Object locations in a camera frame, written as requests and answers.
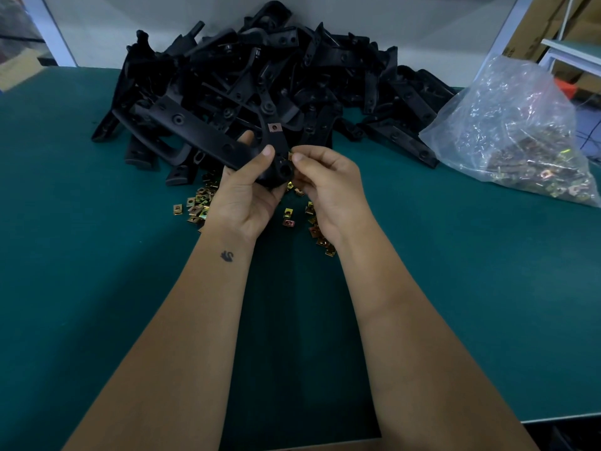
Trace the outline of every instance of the bag of metal clips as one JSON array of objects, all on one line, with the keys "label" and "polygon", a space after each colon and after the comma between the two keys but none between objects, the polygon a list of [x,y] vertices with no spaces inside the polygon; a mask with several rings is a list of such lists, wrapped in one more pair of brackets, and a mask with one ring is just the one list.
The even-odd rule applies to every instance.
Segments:
[{"label": "bag of metal clips", "polygon": [[552,75],[500,56],[419,137],[441,162],[480,181],[601,207],[575,131],[575,108]]}]

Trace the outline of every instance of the pile of black plastic parts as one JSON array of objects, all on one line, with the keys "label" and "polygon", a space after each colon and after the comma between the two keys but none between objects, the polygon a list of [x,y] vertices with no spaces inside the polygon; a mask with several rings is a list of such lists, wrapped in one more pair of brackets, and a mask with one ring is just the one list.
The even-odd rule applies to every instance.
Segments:
[{"label": "pile of black plastic parts", "polygon": [[[367,37],[334,35],[323,24],[287,26],[291,14],[269,2],[240,30],[198,43],[199,22],[164,52],[139,30],[92,139],[109,139],[122,123],[131,132],[126,163],[153,169],[161,157],[172,166],[167,185],[191,183],[199,168],[239,169],[270,143],[276,157],[258,182],[274,187],[293,176],[290,147],[331,147],[332,130],[390,143],[435,167],[418,133],[455,91],[428,71],[398,66],[396,47],[378,50]],[[366,117],[354,124],[343,107]],[[250,148],[236,141],[249,129]]]}]

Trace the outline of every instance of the forearm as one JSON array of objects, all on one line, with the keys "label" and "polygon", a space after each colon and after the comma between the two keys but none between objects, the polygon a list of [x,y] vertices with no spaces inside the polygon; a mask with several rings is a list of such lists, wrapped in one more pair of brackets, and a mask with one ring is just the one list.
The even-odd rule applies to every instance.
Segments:
[{"label": "forearm", "polygon": [[208,225],[65,450],[218,449],[254,244]]},{"label": "forearm", "polygon": [[375,221],[345,246],[338,252],[388,448],[535,450]]}]

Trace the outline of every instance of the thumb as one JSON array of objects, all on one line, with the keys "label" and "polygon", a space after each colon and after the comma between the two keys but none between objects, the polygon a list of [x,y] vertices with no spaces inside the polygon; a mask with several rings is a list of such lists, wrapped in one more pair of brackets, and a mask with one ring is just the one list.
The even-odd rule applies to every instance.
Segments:
[{"label": "thumb", "polygon": [[317,186],[323,185],[323,179],[331,173],[319,161],[315,161],[299,152],[295,152],[292,155],[292,162],[301,173],[306,175]]},{"label": "thumb", "polygon": [[259,175],[264,173],[271,165],[274,155],[274,147],[266,145],[259,155],[238,169],[237,172],[232,174],[231,178],[238,185],[252,185],[258,179]]}]

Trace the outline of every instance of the workbench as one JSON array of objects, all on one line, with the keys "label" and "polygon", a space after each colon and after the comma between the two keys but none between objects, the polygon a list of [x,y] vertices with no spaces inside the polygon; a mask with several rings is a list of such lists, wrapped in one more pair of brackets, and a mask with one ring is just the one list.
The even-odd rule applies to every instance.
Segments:
[{"label": "workbench", "polygon": [[[62,447],[198,239],[172,213],[198,183],[168,188],[166,165],[125,165],[126,133],[90,141],[117,75],[53,68],[0,96],[3,451]],[[359,165],[384,232],[520,420],[601,412],[601,209],[337,133],[334,149]],[[311,238],[306,201],[288,193],[257,242],[223,450],[379,435],[340,261]],[[198,279],[200,301],[210,286]]]}]

